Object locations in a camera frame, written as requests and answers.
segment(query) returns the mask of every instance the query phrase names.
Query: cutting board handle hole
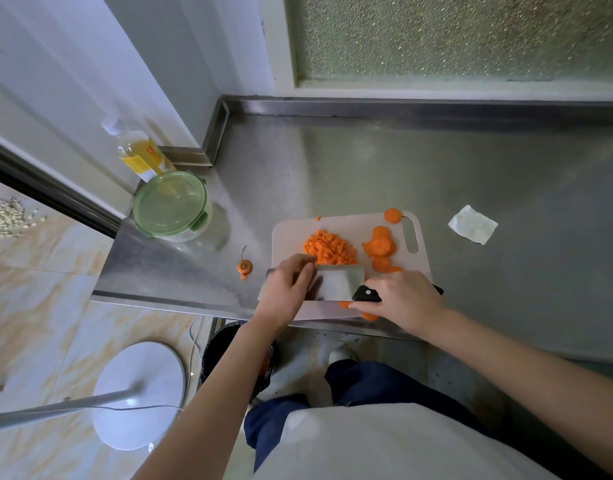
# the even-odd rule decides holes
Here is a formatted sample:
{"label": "cutting board handle hole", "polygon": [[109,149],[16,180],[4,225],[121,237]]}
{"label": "cutting board handle hole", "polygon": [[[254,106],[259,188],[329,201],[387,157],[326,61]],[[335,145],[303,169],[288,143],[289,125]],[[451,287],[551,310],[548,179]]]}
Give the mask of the cutting board handle hole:
{"label": "cutting board handle hole", "polygon": [[418,246],[418,238],[415,236],[415,227],[413,221],[407,217],[402,218],[402,230],[404,231],[404,242],[406,250],[410,254],[415,254],[420,250]]}

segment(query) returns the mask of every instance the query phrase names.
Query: white bottle cap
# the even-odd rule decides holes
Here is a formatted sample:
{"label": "white bottle cap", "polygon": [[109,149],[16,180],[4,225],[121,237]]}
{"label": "white bottle cap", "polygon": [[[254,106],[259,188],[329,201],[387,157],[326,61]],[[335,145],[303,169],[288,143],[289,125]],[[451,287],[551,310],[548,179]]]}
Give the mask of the white bottle cap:
{"label": "white bottle cap", "polygon": [[127,126],[117,116],[107,116],[102,120],[102,128],[111,136],[117,136],[127,131]]}

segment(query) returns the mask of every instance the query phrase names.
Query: pants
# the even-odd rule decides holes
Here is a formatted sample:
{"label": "pants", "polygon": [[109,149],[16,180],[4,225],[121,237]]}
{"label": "pants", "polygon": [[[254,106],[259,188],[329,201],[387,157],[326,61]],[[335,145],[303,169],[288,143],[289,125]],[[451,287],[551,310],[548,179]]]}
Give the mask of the pants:
{"label": "pants", "polygon": [[[386,364],[341,360],[329,366],[324,378],[331,386],[335,406],[416,403],[490,436],[462,404]],[[258,404],[249,411],[244,433],[246,443],[255,448],[255,470],[279,443],[286,417],[309,408],[305,395],[293,394]]]}

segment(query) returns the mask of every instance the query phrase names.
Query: shirt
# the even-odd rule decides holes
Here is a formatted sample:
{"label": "shirt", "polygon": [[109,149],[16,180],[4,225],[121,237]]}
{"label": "shirt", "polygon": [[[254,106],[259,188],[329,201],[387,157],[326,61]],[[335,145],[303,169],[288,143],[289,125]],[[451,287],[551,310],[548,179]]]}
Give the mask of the shirt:
{"label": "shirt", "polygon": [[294,411],[254,480],[556,479],[522,453],[419,404]]}

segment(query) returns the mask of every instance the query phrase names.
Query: countertop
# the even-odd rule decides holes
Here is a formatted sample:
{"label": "countertop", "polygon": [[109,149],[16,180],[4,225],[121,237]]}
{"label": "countertop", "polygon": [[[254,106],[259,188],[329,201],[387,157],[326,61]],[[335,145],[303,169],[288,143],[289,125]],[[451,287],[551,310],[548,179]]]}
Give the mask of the countertop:
{"label": "countertop", "polygon": [[[239,114],[213,168],[182,169],[206,179],[213,234],[175,244],[127,218],[92,300],[247,319],[275,224],[398,207],[419,218],[450,306],[563,356],[613,362],[611,134]],[[485,246],[447,226],[466,204],[500,224]],[[254,271],[239,280],[244,246]],[[299,325],[406,337],[384,319]]]}

